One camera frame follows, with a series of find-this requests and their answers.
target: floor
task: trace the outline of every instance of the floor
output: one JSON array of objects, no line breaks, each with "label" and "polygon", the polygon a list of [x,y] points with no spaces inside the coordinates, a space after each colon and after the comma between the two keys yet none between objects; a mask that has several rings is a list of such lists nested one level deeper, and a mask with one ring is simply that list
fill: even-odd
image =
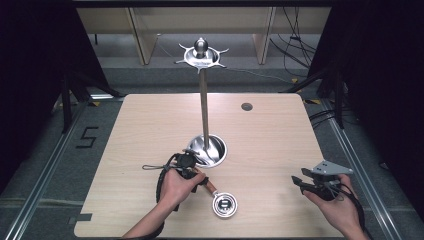
[{"label": "floor", "polygon": [[[229,48],[221,61],[227,68],[209,71],[210,92],[282,92],[307,74],[305,67],[284,57],[272,44],[266,64],[259,65],[249,35],[159,35],[151,62],[145,66],[139,62],[132,36],[99,35],[96,45],[94,35],[89,35],[110,86],[122,93],[197,92],[196,70],[174,62],[183,58],[184,50],[178,44],[189,47],[199,37],[217,50]],[[273,35],[272,39],[296,59],[307,61],[308,57],[298,48],[286,48],[280,37],[289,41],[290,36]],[[305,35],[303,41],[316,46],[319,35]],[[316,96],[319,83],[316,81],[298,93],[309,116],[332,109],[331,98]],[[97,89],[90,91],[93,96],[102,93]],[[74,101],[74,124],[65,134],[61,131],[63,116],[58,103],[32,155],[0,196],[0,236],[79,239],[73,234],[75,221],[122,101]],[[379,154],[363,132],[360,119],[348,109],[343,115],[345,129],[340,129],[334,119],[327,119],[329,115],[314,119],[311,124],[325,159],[354,169],[353,185],[364,206],[371,235],[374,239],[422,239],[423,222],[390,171],[379,166]]]}]

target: hand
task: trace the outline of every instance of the hand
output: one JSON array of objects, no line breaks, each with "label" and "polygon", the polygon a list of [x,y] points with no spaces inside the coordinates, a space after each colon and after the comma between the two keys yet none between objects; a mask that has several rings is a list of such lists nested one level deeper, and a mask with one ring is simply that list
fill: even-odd
[{"label": "hand", "polygon": [[192,179],[184,179],[175,169],[170,169],[165,174],[160,193],[160,201],[166,201],[177,206],[184,201],[191,190],[205,178],[204,173],[198,173]]},{"label": "hand", "polygon": [[[350,178],[347,175],[341,174],[339,178],[342,184],[353,191]],[[349,189],[344,186],[342,186],[342,189],[349,192]],[[327,221],[347,239],[367,239],[359,224],[359,216],[355,205],[343,193],[339,193],[332,201],[325,201],[316,194],[308,191],[304,191],[303,194],[318,206]]]}]

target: small dark circle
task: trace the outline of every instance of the small dark circle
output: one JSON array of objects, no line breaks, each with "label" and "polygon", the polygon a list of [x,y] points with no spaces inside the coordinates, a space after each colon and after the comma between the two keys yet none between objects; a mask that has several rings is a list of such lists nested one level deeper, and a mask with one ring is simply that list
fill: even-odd
[{"label": "small dark circle", "polygon": [[244,111],[250,111],[253,109],[253,106],[250,103],[243,103],[241,105],[241,109],[243,109]]}]

